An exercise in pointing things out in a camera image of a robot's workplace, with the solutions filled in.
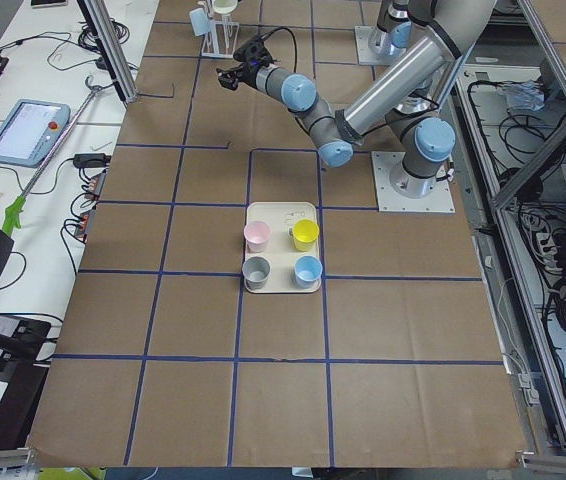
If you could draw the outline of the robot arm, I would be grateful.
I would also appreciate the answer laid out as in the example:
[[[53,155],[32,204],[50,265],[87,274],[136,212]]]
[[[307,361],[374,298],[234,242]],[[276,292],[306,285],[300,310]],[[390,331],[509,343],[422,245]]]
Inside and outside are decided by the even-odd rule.
[[[217,72],[219,84],[240,84],[283,104],[331,167],[347,163],[373,124],[388,125],[405,153],[389,174],[410,199],[433,190],[456,134],[437,111],[458,70],[491,17],[491,1],[386,1],[378,27],[398,40],[400,54],[352,104],[334,110],[312,80],[276,65],[267,35],[255,35],[233,54],[236,66]]]
[[[408,46],[410,33],[408,1],[382,0],[368,45],[377,54],[392,55]]]

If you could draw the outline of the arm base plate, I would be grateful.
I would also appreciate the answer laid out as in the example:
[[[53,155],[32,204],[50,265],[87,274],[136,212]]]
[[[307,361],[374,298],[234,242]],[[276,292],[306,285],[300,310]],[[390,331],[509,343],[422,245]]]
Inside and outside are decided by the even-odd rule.
[[[453,214],[454,202],[444,167],[430,179],[407,173],[403,152],[371,153],[378,210],[381,213]]]
[[[359,65],[388,66],[405,51],[396,43],[396,29],[387,33],[374,26],[356,26],[354,36]]]

